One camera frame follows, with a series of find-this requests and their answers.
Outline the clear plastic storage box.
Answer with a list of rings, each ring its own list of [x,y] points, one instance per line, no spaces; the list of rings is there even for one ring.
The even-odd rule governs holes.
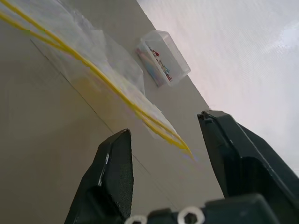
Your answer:
[[[159,53],[162,63],[170,71],[169,86],[177,84],[191,71],[171,35],[166,31],[152,30],[140,39],[137,47],[148,46]]]

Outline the colourful snack packet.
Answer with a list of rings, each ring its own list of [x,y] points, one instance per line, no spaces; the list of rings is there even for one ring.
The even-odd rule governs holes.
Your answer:
[[[158,52],[147,45],[137,47],[136,52],[140,57],[145,69],[156,83],[157,87],[170,84],[172,80],[170,71],[162,63]]]

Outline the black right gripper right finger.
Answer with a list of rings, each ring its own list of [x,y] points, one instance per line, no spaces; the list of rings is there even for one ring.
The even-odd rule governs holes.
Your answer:
[[[197,115],[224,198],[205,224],[299,224],[299,177],[260,136],[222,111]]]

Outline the clear yellow-zip plastic bag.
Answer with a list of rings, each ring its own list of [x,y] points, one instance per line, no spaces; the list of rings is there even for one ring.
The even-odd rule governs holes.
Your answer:
[[[162,112],[144,94],[143,70],[103,30],[61,0],[0,0],[0,19],[38,41],[84,100],[100,112],[107,91],[156,137],[191,155]]]

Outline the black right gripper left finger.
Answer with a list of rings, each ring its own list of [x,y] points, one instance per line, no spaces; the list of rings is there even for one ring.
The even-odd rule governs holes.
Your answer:
[[[131,132],[103,141],[83,175],[64,224],[124,224],[133,197]]]

